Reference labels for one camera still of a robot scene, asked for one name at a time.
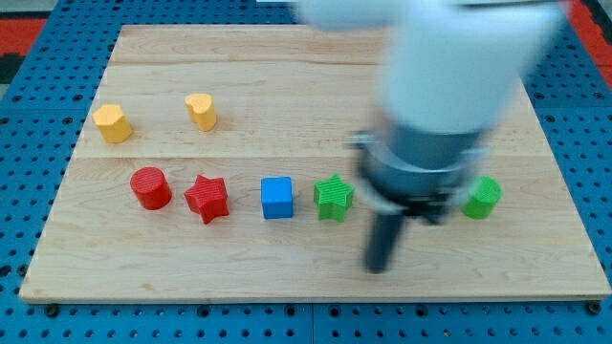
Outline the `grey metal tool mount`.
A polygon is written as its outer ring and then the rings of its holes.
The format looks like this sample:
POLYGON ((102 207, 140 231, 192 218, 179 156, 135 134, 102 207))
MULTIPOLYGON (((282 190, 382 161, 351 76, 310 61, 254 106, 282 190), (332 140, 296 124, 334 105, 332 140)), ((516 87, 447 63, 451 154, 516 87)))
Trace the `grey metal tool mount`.
POLYGON ((406 217, 442 223, 482 158, 485 122, 421 127, 381 115, 348 143, 358 151, 357 173, 380 223, 406 217))

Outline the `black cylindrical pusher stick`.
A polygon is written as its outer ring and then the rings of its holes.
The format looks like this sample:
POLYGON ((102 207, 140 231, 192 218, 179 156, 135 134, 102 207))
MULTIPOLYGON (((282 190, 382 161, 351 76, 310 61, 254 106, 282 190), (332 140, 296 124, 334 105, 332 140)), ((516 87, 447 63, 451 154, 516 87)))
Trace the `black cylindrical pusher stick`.
POLYGON ((383 273, 387 270, 403 225, 403 212, 376 213, 364 255, 365 267, 369 272, 383 273))

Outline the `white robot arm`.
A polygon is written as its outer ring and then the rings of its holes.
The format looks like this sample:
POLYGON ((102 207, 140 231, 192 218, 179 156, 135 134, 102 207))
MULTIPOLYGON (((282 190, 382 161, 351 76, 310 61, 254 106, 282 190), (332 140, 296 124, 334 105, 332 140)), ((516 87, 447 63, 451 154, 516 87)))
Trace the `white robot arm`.
POLYGON ((464 204, 482 141, 515 83, 554 38, 567 1, 300 1, 322 31, 388 28, 376 123, 356 134, 358 173, 376 217, 364 256, 386 270, 408 217, 441 223, 464 204))

